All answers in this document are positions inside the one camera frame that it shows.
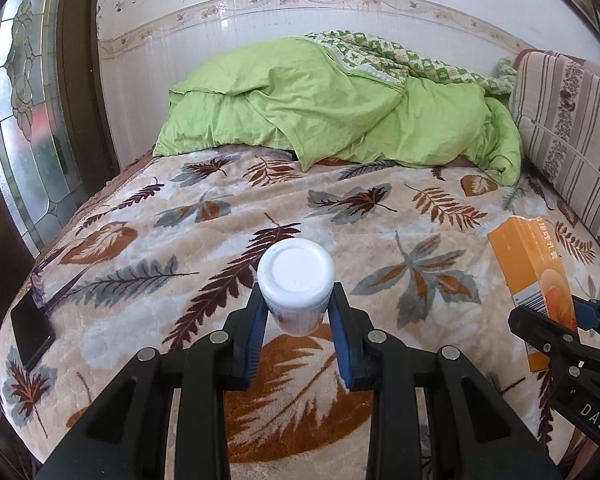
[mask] orange box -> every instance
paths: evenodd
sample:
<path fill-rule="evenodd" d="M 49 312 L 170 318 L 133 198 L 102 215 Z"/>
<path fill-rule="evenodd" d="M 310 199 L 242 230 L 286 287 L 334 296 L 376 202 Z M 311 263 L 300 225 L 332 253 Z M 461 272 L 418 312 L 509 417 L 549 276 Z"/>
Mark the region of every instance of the orange box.
<path fill-rule="evenodd" d="M 550 227 L 542 218 L 513 216 L 487 236 L 514 304 L 526 304 L 575 332 L 569 283 Z M 526 345 L 526 355 L 532 372 L 549 368 L 549 358 L 531 345 Z"/>

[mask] leaf-patterned blanket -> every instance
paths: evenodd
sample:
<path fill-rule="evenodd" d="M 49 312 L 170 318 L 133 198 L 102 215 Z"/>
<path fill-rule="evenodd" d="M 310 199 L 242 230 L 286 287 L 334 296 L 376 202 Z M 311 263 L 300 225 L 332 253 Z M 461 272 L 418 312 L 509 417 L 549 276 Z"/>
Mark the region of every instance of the leaf-patterned blanket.
<path fill-rule="evenodd" d="M 560 460 L 573 427 L 548 409 L 550 376 L 529 373 L 509 332 L 512 301 L 486 238 L 512 214 L 544 216 L 573 293 L 600 297 L 599 247 L 533 172 L 507 188 L 475 168 L 383 161 L 301 173 L 288 152 L 244 146 L 155 159 L 37 262 L 19 297 L 33 286 L 57 339 L 27 373 L 6 317 L 0 405 L 44 461 L 140 348 L 186 348 L 221 328 L 264 251 L 304 237 L 331 253 L 376 327 L 419 348 L 458 346 Z M 364 478 L 370 395 L 344 388 L 327 323 L 302 338 L 268 324 L 252 388 L 226 396 L 234 478 Z M 427 468 L 424 420 L 421 430 Z"/>

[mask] white container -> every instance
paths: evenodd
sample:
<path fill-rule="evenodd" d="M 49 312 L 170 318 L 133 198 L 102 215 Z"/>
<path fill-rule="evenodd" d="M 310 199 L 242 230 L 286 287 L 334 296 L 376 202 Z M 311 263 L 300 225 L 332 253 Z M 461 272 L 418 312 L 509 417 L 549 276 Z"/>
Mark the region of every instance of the white container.
<path fill-rule="evenodd" d="M 270 313 L 283 332 L 313 333 L 327 310 L 335 268 L 320 245 L 304 238 L 273 244 L 258 264 L 258 284 Z"/>

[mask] wooden door frame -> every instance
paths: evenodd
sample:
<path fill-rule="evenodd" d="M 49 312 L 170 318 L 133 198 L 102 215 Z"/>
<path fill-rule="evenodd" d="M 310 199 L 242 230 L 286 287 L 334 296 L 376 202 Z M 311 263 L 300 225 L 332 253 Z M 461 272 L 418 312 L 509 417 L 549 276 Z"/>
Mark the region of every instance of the wooden door frame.
<path fill-rule="evenodd" d="M 97 3 L 97 0 L 59 0 L 56 25 L 62 112 L 89 196 L 120 172 L 100 81 Z"/>

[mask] floral border tile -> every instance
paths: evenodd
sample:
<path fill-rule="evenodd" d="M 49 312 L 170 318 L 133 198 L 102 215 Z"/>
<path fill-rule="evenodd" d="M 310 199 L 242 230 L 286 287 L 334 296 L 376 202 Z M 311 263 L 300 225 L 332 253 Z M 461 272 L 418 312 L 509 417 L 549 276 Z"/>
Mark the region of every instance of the floral border tile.
<path fill-rule="evenodd" d="M 427 0 L 210 0 L 165 14 L 113 40 L 98 40 L 101 59 L 112 59 L 153 40 L 202 23 L 236 18 L 243 14 L 285 9 L 346 9 L 411 16 L 460 30 L 496 44 L 513 55 L 530 44 L 501 28 L 459 10 Z"/>

